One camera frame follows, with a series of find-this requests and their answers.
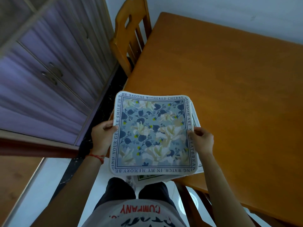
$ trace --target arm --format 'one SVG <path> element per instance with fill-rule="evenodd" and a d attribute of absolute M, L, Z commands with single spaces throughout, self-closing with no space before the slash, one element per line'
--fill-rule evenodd
<path fill-rule="evenodd" d="M 230 189 L 223 172 L 212 154 L 214 136 L 201 127 L 195 127 L 195 132 L 188 131 L 194 140 L 195 150 L 199 154 L 207 189 L 211 199 L 216 225 L 255 227 L 248 214 L 237 201 Z"/>
<path fill-rule="evenodd" d="M 91 153 L 105 155 L 116 130 L 117 127 L 112 126 L 112 120 L 95 126 L 92 129 L 94 146 Z M 87 156 L 69 183 L 43 210 L 31 227 L 77 227 L 100 166 L 99 159 Z"/>

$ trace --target gray t-shirt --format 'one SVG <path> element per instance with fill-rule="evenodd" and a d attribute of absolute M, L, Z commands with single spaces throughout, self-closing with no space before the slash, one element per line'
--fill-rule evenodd
<path fill-rule="evenodd" d="M 172 205 L 146 199 L 106 202 L 98 206 L 82 225 L 82 227 L 104 226 L 186 227 Z"/>

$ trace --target black pants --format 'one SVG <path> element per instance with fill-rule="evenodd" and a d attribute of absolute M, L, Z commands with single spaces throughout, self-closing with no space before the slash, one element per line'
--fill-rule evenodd
<path fill-rule="evenodd" d="M 127 184 L 123 179 L 111 178 L 107 183 L 105 193 L 100 198 L 99 202 L 96 204 L 95 209 L 101 204 L 108 201 L 127 199 L 136 199 L 136 195 L 132 187 Z M 176 209 L 175 204 L 169 198 L 169 191 L 167 190 L 167 187 L 163 182 L 146 185 L 139 192 L 139 199 L 152 199 L 164 201 L 169 203 Z"/>

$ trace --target white tile floor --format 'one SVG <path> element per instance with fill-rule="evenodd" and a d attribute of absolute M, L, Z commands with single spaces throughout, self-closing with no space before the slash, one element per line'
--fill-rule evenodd
<path fill-rule="evenodd" d="M 32 222 L 39 216 L 43 209 L 48 205 L 58 183 L 60 182 L 70 160 L 69 159 L 46 159 L 42 168 L 40 169 L 39 174 L 36 176 L 36 179 L 29 188 L 27 194 L 24 196 L 19 208 L 16 210 L 15 214 L 12 216 L 12 219 L 9 223 L 6 223 L 5 227 L 29 227 Z M 83 210 L 80 222 L 78 227 L 81 227 L 86 219 L 93 212 L 94 207 L 97 202 L 104 194 L 107 182 L 110 178 L 114 177 L 108 165 L 108 158 L 105 159 L 104 165 L 99 170 L 96 181 L 93 185 L 89 198 L 86 202 L 85 208 Z M 188 224 L 187 217 L 185 215 L 183 204 L 179 199 L 179 192 L 174 182 L 169 181 L 165 183 L 170 198 L 176 205 L 176 208 L 183 219 L 183 221 Z M 142 188 L 136 188 L 136 196 L 138 198 L 139 191 Z M 187 187 L 190 192 L 193 201 L 196 204 L 196 207 L 202 217 L 202 220 L 208 223 L 211 226 L 216 226 L 207 210 L 205 209 L 202 201 L 199 196 L 195 193 L 192 188 Z M 251 214 L 248 209 L 246 212 L 256 220 L 262 227 L 270 227 L 266 222 L 260 219 L 255 214 Z"/>

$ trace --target person's left arm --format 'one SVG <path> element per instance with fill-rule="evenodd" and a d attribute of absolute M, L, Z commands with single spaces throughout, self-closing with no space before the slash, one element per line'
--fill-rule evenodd
<path fill-rule="evenodd" d="M 102 122 L 92 129 L 92 154 L 106 154 L 112 143 L 113 134 L 117 130 L 112 123 L 112 120 Z M 72 179 L 43 210 L 31 227 L 77 227 L 100 166 L 99 159 L 87 156 Z"/>

